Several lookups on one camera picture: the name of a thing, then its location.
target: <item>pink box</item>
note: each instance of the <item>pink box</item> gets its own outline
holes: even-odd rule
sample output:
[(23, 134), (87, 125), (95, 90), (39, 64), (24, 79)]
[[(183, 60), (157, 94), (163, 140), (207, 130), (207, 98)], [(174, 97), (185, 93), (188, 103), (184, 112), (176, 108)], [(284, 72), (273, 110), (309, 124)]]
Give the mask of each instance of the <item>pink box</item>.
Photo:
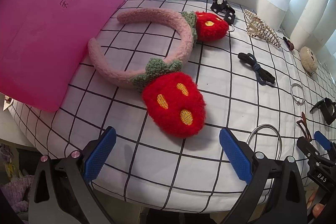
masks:
[(0, 0), (0, 92), (55, 112), (78, 63), (124, 0)]

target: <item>silver screw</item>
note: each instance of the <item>silver screw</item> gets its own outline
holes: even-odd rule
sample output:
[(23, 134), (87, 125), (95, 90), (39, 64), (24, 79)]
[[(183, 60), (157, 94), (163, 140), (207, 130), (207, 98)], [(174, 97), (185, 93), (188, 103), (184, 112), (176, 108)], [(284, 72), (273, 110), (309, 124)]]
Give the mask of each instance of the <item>silver screw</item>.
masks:
[(255, 156), (256, 156), (257, 159), (263, 159), (263, 158), (264, 158), (264, 154), (261, 153), (261, 152), (257, 152), (257, 153), (255, 154)]
[(47, 161), (47, 159), (48, 159), (48, 156), (47, 156), (47, 155), (43, 155), (43, 156), (41, 157), (41, 161), (42, 161), (42, 162)]
[(295, 162), (295, 159), (294, 159), (292, 156), (289, 156), (289, 157), (287, 158), (287, 160), (288, 160), (289, 162)]
[(71, 153), (71, 156), (75, 159), (75, 158), (78, 158), (79, 156), (80, 156), (80, 152), (78, 151), (78, 150), (76, 150), (76, 151), (73, 151), (72, 153)]

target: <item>brown hair clip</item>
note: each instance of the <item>brown hair clip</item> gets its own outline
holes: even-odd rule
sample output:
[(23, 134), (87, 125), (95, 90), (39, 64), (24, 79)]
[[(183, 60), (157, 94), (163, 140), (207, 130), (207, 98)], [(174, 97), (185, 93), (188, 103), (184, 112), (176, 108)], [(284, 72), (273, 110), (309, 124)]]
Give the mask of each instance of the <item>brown hair clip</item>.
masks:
[(302, 130), (305, 138), (307, 139), (307, 141), (311, 142), (312, 138), (311, 138), (309, 129), (307, 127), (307, 119), (306, 119), (306, 116), (305, 116), (305, 114), (303, 112), (301, 113), (301, 120), (297, 121), (296, 123), (301, 128), (301, 130)]

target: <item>white grid tablecloth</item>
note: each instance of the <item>white grid tablecloth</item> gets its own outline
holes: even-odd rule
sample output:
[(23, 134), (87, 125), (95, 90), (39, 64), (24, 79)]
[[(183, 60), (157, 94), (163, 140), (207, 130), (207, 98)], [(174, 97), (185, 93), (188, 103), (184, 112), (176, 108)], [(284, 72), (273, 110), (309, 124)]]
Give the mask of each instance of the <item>white grid tablecloth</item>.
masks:
[[(149, 58), (164, 58), (179, 44), (176, 31), (154, 23), (122, 25), (116, 15), (130, 8), (160, 7), (175, 11), (208, 11), (211, 0), (157, 1), (127, 0), (99, 33), (97, 40), (114, 69), (144, 68)], [(102, 130), (112, 126), (117, 143), (93, 187), (109, 195), (152, 208), (181, 212), (229, 210), (245, 187), (236, 176), (218, 141), (219, 131), (229, 127), (239, 140), (263, 123), (278, 128), (283, 142), (281, 159), (293, 155), (304, 185), (310, 180), (307, 159), (296, 147), (303, 136), (296, 121), (305, 112), (313, 135), (319, 130), (335, 140), (335, 124), (325, 125), (322, 114), (311, 107), (323, 97), (335, 100), (334, 85), (326, 67), (319, 65), (310, 77), (297, 50), (290, 52), (278, 31), (281, 48), (260, 38), (250, 38), (240, 5), (235, 30), (223, 39), (197, 43), (183, 71), (192, 76), (206, 102), (206, 125), (188, 139), (162, 133), (148, 116), (141, 96), (135, 90), (121, 89), (104, 80), (86, 57), (79, 65), (62, 107), (48, 113), (14, 102), (11, 114), (27, 138), (42, 154), (52, 158), (68, 156), (83, 149)], [(274, 87), (259, 85), (255, 73), (237, 58), (239, 52), (252, 53), (258, 63), (276, 77)], [(300, 83), (306, 102), (297, 106), (290, 86)], [(314, 146), (325, 150), (315, 141)], [(278, 139), (269, 128), (260, 130), (251, 147), (274, 159)], [(265, 186), (265, 201), (272, 181)]]

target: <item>black hair tie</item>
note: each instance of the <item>black hair tie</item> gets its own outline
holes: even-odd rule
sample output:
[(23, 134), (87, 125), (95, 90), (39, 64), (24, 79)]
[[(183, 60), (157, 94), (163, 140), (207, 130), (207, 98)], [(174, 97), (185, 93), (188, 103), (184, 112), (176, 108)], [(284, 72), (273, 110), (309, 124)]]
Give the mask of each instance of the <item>black hair tie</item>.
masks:
[(271, 75), (267, 70), (264, 70), (263, 68), (260, 67), (253, 54), (251, 53), (245, 54), (243, 52), (240, 52), (238, 53), (238, 58), (242, 60), (244, 63), (249, 64), (253, 68), (255, 76), (257, 78), (257, 82), (259, 84), (265, 85), (266, 82), (269, 82), (271, 84), (275, 83), (275, 77)]

